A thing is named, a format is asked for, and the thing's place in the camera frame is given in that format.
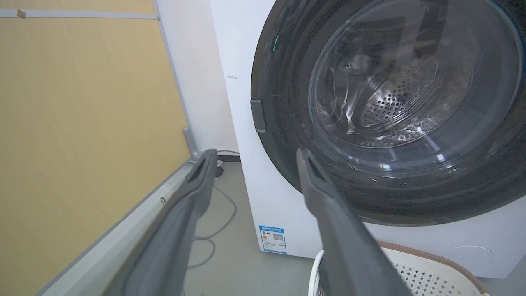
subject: blue and white sticker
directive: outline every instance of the blue and white sticker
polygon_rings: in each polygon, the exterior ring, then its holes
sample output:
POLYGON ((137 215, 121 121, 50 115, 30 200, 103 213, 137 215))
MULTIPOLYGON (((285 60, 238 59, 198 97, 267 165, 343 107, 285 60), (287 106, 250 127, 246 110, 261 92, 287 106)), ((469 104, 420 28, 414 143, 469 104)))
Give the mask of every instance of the blue and white sticker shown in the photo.
POLYGON ((263 241, 263 250, 272 253, 287 254, 285 232, 283 228, 259 226, 259 234, 263 241))

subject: washing machine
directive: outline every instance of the washing machine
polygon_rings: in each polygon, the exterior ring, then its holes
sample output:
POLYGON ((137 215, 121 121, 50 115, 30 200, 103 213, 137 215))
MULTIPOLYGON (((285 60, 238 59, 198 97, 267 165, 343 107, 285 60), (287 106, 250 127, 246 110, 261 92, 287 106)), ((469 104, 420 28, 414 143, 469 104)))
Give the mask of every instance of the washing machine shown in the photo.
POLYGON ((211 0, 259 248, 313 258, 308 148, 379 241, 526 253, 524 0, 211 0))

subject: brown tape piece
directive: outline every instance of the brown tape piece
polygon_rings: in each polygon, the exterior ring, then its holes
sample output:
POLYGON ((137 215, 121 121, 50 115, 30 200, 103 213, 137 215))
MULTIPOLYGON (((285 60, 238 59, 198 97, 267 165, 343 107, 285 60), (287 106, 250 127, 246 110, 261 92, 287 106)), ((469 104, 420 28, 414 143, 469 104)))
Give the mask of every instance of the brown tape piece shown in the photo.
POLYGON ((16 12, 16 16, 26 19, 26 13, 21 11, 20 9, 16 12))
POLYGON ((380 247, 385 248, 385 249, 391 249, 391 250, 399 251, 402 253, 415 255, 418 257, 422 257, 425 259, 433 260, 438 263, 445 264, 455 269, 456 271, 460 272, 463 276, 465 276, 475 287, 477 287, 477 289, 479 290, 481 294, 488 293, 488 291, 484 287, 484 284, 481 283, 477 277, 475 277, 471 272, 469 272, 467 269, 465 269, 460 264, 454 261, 451 261, 441 256, 433 255, 431 253, 408 248, 406 246, 401 246, 401 245, 386 243, 386 242, 381 242, 381 241, 377 241, 377 243, 380 247))

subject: qr code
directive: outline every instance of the qr code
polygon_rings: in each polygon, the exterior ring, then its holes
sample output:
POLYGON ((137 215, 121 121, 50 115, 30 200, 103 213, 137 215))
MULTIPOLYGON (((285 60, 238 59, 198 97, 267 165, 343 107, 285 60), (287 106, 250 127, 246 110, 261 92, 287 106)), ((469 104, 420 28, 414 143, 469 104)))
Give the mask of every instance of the qr code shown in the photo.
POLYGON ((283 234, 273 233, 272 236, 274 237, 275 241, 283 241, 283 234))

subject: black baseboard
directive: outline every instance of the black baseboard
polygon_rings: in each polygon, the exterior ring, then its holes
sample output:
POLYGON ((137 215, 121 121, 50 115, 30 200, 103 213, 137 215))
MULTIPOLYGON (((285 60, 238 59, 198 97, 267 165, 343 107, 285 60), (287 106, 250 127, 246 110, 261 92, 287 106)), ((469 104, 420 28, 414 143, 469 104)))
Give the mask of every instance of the black baseboard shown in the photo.
POLYGON ((241 162, 239 155, 218 155, 217 159, 224 162, 241 162))

